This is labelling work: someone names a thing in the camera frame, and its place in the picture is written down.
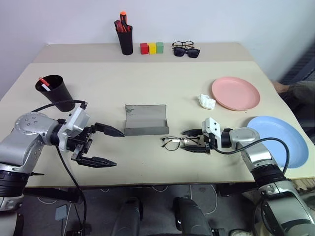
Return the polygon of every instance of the green block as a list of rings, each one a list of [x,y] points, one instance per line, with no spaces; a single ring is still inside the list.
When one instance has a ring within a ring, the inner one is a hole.
[[[163,43],[156,43],[157,45],[157,53],[163,53]]]

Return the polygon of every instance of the eyeglasses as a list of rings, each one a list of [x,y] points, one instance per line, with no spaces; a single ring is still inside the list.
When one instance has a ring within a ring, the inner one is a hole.
[[[177,41],[172,43],[174,55],[177,57],[182,57],[185,53],[187,53],[190,58],[197,58],[200,50],[193,48],[192,41],[180,42]]]
[[[201,145],[200,138],[197,136],[187,136],[184,138],[178,138],[174,136],[168,136],[165,138],[162,138],[163,145],[162,148],[166,148],[169,151],[175,151],[179,148],[181,142],[183,142],[184,146],[189,145]]]

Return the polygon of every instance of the blue plate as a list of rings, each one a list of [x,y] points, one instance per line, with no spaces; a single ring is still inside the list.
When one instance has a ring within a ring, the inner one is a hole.
[[[257,130],[260,138],[278,138],[285,142],[290,151],[289,168],[298,168],[309,158],[309,149],[302,135],[287,122],[275,117],[256,117],[252,119],[247,127]],[[277,164],[285,165],[285,149],[277,141],[262,142],[273,155]]]

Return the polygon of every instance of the plate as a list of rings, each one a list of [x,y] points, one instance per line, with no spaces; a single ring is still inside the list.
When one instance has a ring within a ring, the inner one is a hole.
[[[222,106],[234,111],[246,111],[260,102],[258,90],[246,80],[221,77],[212,84],[212,94]]]
[[[298,168],[305,164],[309,157],[309,149],[302,135],[287,122],[275,117],[256,117],[247,127],[257,130],[260,138],[278,138],[285,142],[290,151],[289,168]],[[262,142],[270,151],[277,164],[284,167],[285,149],[277,141]]]

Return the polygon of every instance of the white wall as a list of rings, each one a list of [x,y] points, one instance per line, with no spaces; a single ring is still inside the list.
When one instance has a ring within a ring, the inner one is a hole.
[[[0,98],[46,43],[240,42],[271,80],[315,38],[314,0],[0,0]]]

